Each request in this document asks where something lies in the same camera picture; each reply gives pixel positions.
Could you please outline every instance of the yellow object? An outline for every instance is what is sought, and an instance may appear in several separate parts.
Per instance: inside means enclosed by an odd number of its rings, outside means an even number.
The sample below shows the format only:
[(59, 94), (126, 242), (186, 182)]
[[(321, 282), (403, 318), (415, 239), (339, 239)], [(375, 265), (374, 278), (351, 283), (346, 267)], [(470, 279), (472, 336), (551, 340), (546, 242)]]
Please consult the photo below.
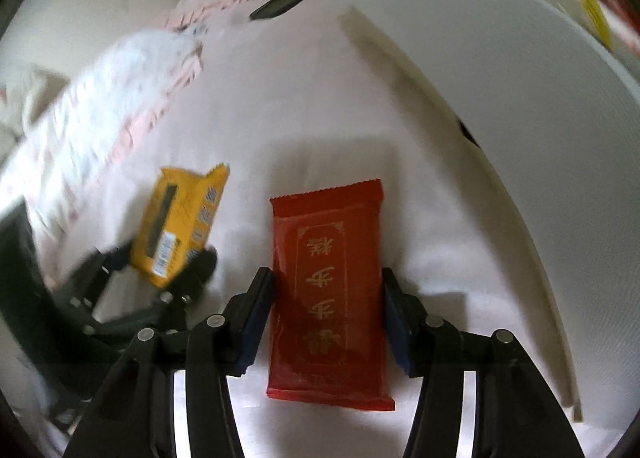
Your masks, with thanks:
[(225, 165), (206, 176), (162, 168), (133, 242), (131, 266), (157, 287), (171, 281), (204, 248), (228, 176)]
[(600, 42), (607, 50), (611, 51), (611, 31), (609, 30), (607, 19), (604, 17), (602, 9), (598, 4), (598, 0), (582, 0), (582, 7), (593, 22)]

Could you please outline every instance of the yellow wrapper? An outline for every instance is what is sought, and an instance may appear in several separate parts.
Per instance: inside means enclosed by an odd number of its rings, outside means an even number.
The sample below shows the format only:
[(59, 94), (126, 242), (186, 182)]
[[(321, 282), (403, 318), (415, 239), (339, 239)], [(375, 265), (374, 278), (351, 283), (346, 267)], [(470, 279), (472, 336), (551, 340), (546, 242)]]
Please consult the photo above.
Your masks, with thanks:
[(157, 287), (167, 285), (204, 248), (228, 176), (225, 165), (206, 176), (162, 168), (133, 242), (131, 266)]

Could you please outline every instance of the metal pin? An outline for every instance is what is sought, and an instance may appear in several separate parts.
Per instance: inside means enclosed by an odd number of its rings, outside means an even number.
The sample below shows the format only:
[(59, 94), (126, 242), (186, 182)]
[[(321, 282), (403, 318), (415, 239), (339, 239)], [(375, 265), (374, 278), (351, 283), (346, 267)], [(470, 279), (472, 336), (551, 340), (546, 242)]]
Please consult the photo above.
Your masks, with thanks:
[(427, 326), (431, 328), (440, 328), (444, 324), (444, 319), (437, 315), (428, 315), (424, 321), (427, 323)]
[(172, 294), (169, 291), (164, 291), (162, 292), (162, 294), (160, 294), (160, 300), (164, 303), (164, 304), (170, 304), (171, 301), (174, 300), (174, 294)]
[(207, 319), (207, 326), (210, 328), (220, 328), (226, 319), (222, 315), (212, 315)]
[(138, 332), (138, 340), (146, 343), (154, 338), (155, 332), (153, 328), (143, 328)]
[(509, 330), (497, 330), (497, 332), (495, 332), (495, 338), (503, 344), (509, 344), (513, 342), (513, 333)]

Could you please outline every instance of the white board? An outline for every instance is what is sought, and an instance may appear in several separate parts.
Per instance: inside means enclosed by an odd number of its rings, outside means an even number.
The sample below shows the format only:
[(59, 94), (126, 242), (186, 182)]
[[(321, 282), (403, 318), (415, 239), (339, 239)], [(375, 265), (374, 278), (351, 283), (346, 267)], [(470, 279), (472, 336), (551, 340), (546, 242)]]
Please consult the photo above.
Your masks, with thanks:
[(352, 0), (467, 124), (529, 229), (586, 422), (640, 408), (640, 88), (543, 0)]

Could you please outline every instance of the package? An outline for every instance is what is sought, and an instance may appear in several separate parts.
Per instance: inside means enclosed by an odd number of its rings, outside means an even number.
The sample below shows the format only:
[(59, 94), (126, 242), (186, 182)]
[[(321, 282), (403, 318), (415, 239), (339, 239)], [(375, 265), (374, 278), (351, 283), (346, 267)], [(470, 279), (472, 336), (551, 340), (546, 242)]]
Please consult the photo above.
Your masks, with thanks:
[(162, 168), (130, 258), (157, 287), (165, 286), (204, 248), (228, 174), (225, 165), (206, 176)]
[(267, 395), (393, 411), (386, 394), (380, 180), (274, 198)]

